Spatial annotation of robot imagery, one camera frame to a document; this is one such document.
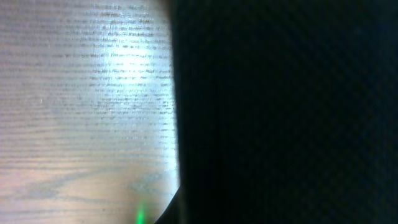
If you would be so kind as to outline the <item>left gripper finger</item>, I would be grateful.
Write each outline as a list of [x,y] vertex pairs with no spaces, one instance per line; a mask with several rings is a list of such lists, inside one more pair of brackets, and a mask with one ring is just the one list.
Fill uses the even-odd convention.
[[168,1],[160,223],[397,224],[397,0]]

